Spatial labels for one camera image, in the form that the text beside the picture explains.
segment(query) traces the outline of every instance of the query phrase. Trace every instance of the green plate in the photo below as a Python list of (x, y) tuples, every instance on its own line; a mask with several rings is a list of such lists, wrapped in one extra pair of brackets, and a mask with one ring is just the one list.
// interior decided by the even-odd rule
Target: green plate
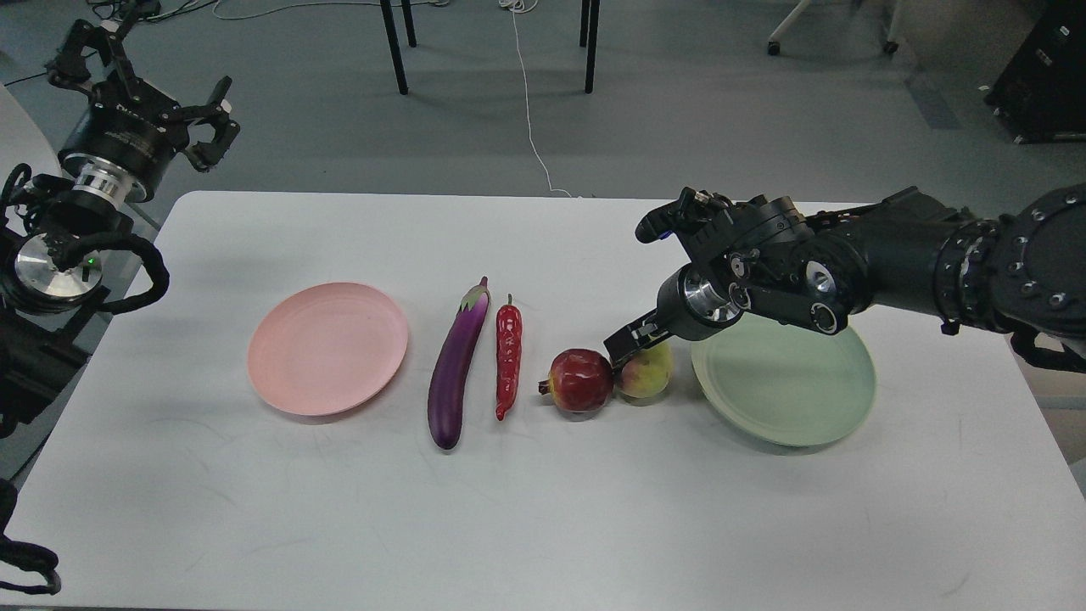
[(875, 395), (871, 357), (851, 329), (826, 336), (747, 315), (692, 345), (705, 396), (741, 430), (781, 446), (836, 442)]

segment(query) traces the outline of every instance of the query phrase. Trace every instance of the plate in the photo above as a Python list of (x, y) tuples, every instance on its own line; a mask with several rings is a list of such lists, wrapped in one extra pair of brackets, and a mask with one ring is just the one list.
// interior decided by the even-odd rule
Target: plate
[(871, 411), (875, 370), (850, 328), (822, 335), (747, 315), (694, 343), (694, 373), (725, 419), (781, 446), (836, 442)]
[(355, 282), (314, 285), (288, 296), (257, 326), (249, 343), (249, 381), (278, 410), (343, 412), (392, 380), (408, 335), (403, 311), (380, 290)]

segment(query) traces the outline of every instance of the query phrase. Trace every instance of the table leg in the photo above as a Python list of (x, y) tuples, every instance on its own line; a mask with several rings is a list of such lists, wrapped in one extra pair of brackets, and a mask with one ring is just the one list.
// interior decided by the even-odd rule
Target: table leg
[(384, 34), (389, 37), (389, 51), (392, 52), (392, 67), (396, 71), (396, 85), (400, 87), (400, 93), (406, 96), (407, 76), (404, 75), (404, 61), (400, 56), (396, 22), (392, 18), (392, 0), (381, 0), (381, 16), (384, 17)]
[(776, 29), (774, 29), (773, 33), (769, 35), (769, 41), (780, 42), (781, 37), (784, 36), (784, 33), (787, 31), (790, 27), (792, 27), (792, 24), (796, 23), (796, 20), (798, 20), (799, 15), (807, 10), (807, 7), (809, 7), (810, 3), (811, 0), (800, 0), (799, 3), (796, 4), (796, 8), (792, 9), (792, 12), (788, 13), (788, 16), (784, 17), (784, 21), (781, 22), (781, 25), (776, 26)]
[(415, 41), (415, 18), (411, 14), (411, 0), (400, 0), (404, 9), (404, 26), (407, 28), (407, 46), (418, 47)]
[(584, 92), (591, 93), (596, 77), (596, 30), (599, 27), (599, 0), (589, 7), (589, 65), (584, 71)]
[(589, 39), (589, 0), (581, 0), (581, 47), (588, 44)]
[(897, 34), (901, 26), (901, 5), (905, 0), (897, 0), (894, 4), (894, 16), (889, 20), (889, 31), (886, 34), (886, 43), (883, 44), (883, 52), (894, 54), (897, 51)]

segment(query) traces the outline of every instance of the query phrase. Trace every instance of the pink plate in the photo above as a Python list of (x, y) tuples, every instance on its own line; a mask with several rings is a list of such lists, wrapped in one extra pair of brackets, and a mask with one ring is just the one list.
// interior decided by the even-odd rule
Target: pink plate
[(395, 375), (407, 319), (371, 285), (330, 282), (288, 296), (249, 343), (249, 381), (272, 407), (329, 416), (364, 404)]

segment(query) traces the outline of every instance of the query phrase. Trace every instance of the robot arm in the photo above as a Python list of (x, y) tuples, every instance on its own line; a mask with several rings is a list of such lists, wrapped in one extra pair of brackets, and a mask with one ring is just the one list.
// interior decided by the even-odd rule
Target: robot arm
[[(879, 303), (1013, 333), (1026, 362), (1086, 372), (1086, 183), (1052, 191), (1018, 216), (978, 219), (915, 187), (874, 205), (805, 217), (788, 198), (746, 202), (693, 189), (651, 211), (642, 242), (674, 233), (691, 263), (657, 308), (611, 335), (616, 369), (671, 335), (705, 340), (744, 314), (832, 335)], [(1048, 334), (1064, 352), (1037, 348)]]
[[(93, 26), (79, 20), (56, 56), (49, 82), (81, 92), (88, 106), (59, 153), (66, 176), (33, 175), (16, 166), (0, 193), (0, 437), (29, 423), (72, 380), (88, 355), (73, 345), (94, 313), (119, 315), (165, 294), (169, 273), (162, 254), (132, 232), (126, 202), (154, 196), (169, 162), (184, 154), (199, 171), (215, 166), (240, 127), (230, 118), (224, 76), (207, 102), (181, 106), (138, 77), (123, 41), (138, 17), (129, 3), (123, 22)], [(97, 51), (104, 76), (94, 81), (83, 53)], [(189, 128), (210, 125), (209, 141), (192, 142)], [(23, 219), (8, 227), (7, 208)], [(140, 294), (106, 301), (101, 251), (128, 251), (152, 280)], [(73, 313), (58, 331), (26, 315)]]

